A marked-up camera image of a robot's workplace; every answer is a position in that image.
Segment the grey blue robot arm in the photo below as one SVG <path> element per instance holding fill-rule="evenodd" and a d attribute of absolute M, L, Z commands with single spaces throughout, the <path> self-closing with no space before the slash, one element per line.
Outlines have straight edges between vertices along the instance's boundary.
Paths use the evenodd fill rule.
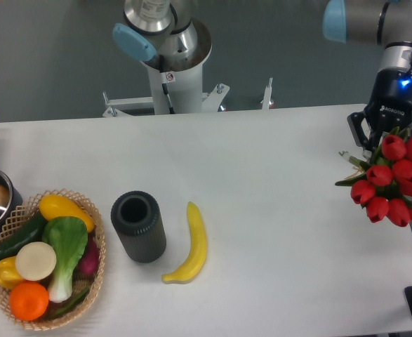
<path fill-rule="evenodd" d="M 348 124 L 355 143 L 373 159 L 382 137 L 412 126 L 412 1 L 330 1 L 322 31 L 332 41 L 375 43 L 383 58 L 371 98 Z M 216 111 L 228 92 L 202 91 L 211 36 L 192 17 L 190 1 L 127 1 L 114 26 L 115 44 L 147 69 L 156 114 Z"/>

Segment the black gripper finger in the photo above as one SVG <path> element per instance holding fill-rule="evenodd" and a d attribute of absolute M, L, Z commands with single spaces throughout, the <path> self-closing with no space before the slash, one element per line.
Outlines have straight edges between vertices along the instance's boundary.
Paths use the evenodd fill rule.
<path fill-rule="evenodd" d="M 364 121 L 366 121 L 365 112 L 353 112 L 347 117 L 347 122 L 356 146 L 362 148 L 362 155 L 365 159 L 370 159 L 378 149 L 380 134 L 368 126 L 370 128 L 370 134 L 367 136 L 362 126 Z"/>

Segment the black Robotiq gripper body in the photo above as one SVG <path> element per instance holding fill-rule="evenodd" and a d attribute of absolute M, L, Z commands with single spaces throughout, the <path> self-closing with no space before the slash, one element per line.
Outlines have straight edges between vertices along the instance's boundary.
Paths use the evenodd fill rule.
<path fill-rule="evenodd" d="M 411 126 L 412 73 L 394 69 L 380 71 L 365 115 L 372 138 L 379 138 L 395 127 L 402 130 Z"/>

